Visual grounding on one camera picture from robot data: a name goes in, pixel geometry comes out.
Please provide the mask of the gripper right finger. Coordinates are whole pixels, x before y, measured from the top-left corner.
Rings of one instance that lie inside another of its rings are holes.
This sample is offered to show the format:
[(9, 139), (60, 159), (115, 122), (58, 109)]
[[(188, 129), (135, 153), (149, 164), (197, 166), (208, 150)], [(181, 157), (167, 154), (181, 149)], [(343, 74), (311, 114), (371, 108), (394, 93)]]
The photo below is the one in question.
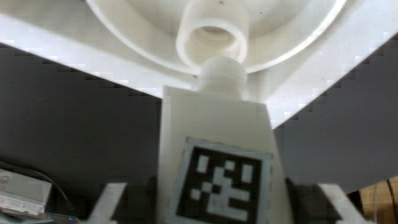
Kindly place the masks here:
[(296, 184), (286, 180), (286, 187), (293, 224), (376, 224), (364, 218), (335, 184)]

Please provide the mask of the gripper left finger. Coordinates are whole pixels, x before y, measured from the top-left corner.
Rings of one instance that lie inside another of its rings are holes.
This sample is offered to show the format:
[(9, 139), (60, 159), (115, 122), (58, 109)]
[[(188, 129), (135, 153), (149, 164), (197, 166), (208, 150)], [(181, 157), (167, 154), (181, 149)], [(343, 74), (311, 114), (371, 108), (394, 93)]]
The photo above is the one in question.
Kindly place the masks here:
[(131, 186), (126, 182), (108, 183), (81, 224), (152, 224), (152, 216), (152, 185)]

